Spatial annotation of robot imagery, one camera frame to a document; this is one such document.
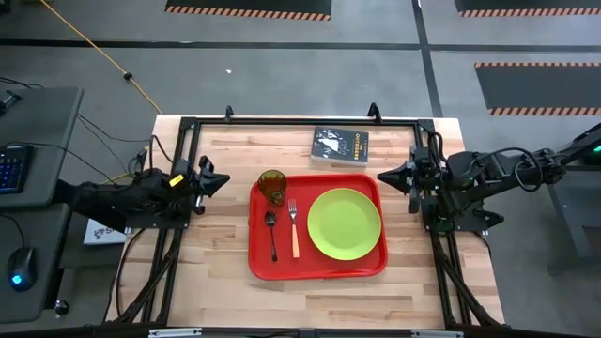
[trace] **black metal frame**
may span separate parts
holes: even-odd
[[[378,106],[372,103],[368,117],[363,118],[343,118],[343,117],[306,117],[306,118],[268,118],[256,116],[238,116],[234,115],[231,107],[227,107],[225,117],[182,117],[179,123],[177,144],[174,159],[181,158],[184,152],[184,143],[188,133],[192,133],[192,140],[188,150],[188,162],[194,163],[196,152],[200,141],[200,131],[203,125],[329,125],[329,126],[387,126],[387,127],[409,127],[412,128],[417,147],[424,146],[423,132],[435,130],[432,119],[411,119],[411,118],[382,118]],[[184,224],[187,227],[190,218]],[[171,307],[171,298],[175,283],[177,271],[177,259],[179,248],[183,239],[183,229],[174,229],[173,239],[167,253],[163,256],[164,246],[167,240],[168,229],[159,230],[157,244],[152,260],[151,272],[148,282],[135,298],[134,302],[128,306],[123,315],[111,322],[105,322],[100,326],[89,326],[74,329],[58,330],[39,330],[20,333],[12,332],[11,337],[70,337],[70,336],[90,336],[90,337],[148,337],[148,330],[167,329],[167,319]],[[442,248],[440,241],[441,235],[431,229],[424,230],[429,232],[434,253],[435,269],[439,284],[440,305],[444,319],[444,327],[447,333],[455,337],[460,336],[461,332],[466,337],[577,337],[574,335],[536,332],[529,330],[515,330],[504,326],[491,318],[486,310],[478,303],[478,300],[470,292],[463,281],[458,249],[456,245],[455,233],[446,234],[449,255]],[[162,295],[162,303],[158,316],[151,320],[152,308],[155,302],[155,289],[159,280],[165,275],[166,280]],[[457,295],[460,305],[461,323],[457,323],[451,307],[446,278],[449,276],[457,289]],[[133,323],[133,320],[139,312],[142,311],[141,323]],[[471,314],[480,322],[480,326],[471,324]],[[298,338],[310,337],[338,337],[338,336],[416,336],[416,330],[302,330],[302,329],[277,329],[277,328],[201,328],[204,335],[228,335],[228,336],[250,336],[257,334],[279,335],[295,334]]]

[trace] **black keyboard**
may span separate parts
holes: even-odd
[[[23,191],[33,151],[24,145],[0,147],[0,194]]]

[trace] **fork handle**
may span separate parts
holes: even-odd
[[[292,223],[292,257],[299,258],[299,237],[297,236],[297,225]]]

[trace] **metal spoon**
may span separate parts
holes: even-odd
[[[265,224],[271,230],[271,261],[277,262],[278,255],[275,252],[275,239],[273,239],[273,226],[275,225],[275,213],[273,211],[268,211],[265,213]]]

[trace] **yellow cable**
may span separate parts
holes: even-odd
[[[121,174],[121,175],[119,175],[119,176],[112,177],[111,179],[107,179],[107,180],[105,180],[104,182],[102,182],[101,184],[107,184],[107,183],[111,183],[111,181],[116,181],[116,180],[118,180],[118,179],[125,178],[125,177],[129,177],[129,176],[130,176],[130,174],[127,174],[127,173],[126,173],[126,174]]]
[[[62,15],[60,15],[56,10],[54,10],[54,8],[52,8],[50,5],[48,5],[48,3],[46,3],[46,1],[44,0],[39,0],[46,8],[48,8],[54,15],[56,15],[56,17],[58,19],[60,19],[63,23],[65,23],[70,29],[72,29],[75,33],[77,33],[80,37],[82,37],[85,41],[87,41],[87,43],[89,43],[92,47],[94,47],[95,50],[97,50],[100,54],[102,54],[104,57],[106,57],[109,61],[111,61],[111,63],[113,65],[115,65],[115,67],[117,67],[117,69],[121,70],[121,72],[123,73],[123,75],[127,74],[128,72],[126,72],[123,68],[121,68],[121,66],[119,66],[119,64],[116,63],[115,60],[113,60],[113,58],[111,58],[111,56],[109,56],[107,53],[105,53],[100,47],[98,47],[94,42],[92,42],[89,38],[87,38],[82,32],[80,32],[79,30],[77,30],[77,28],[75,28],[75,26],[73,26],[72,24],[70,24],[67,19],[63,18]],[[154,107],[154,109],[157,111],[157,113],[159,113],[160,115],[162,115],[162,111],[161,108],[159,108],[159,106],[157,105],[157,103],[155,103],[150,96],[144,91],[144,89],[142,89],[142,87],[135,82],[135,80],[133,80],[133,78],[130,78],[128,81],[130,81],[140,92],[140,94],[142,94],[146,100]]]

